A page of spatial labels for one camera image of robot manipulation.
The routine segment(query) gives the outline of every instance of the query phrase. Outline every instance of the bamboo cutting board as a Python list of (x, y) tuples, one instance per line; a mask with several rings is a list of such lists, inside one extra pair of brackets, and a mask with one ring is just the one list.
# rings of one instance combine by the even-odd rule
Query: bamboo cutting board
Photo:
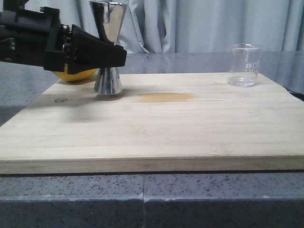
[(304, 103), (227, 78), (121, 75), (114, 96), (59, 81), (0, 128), (0, 173), (304, 169)]

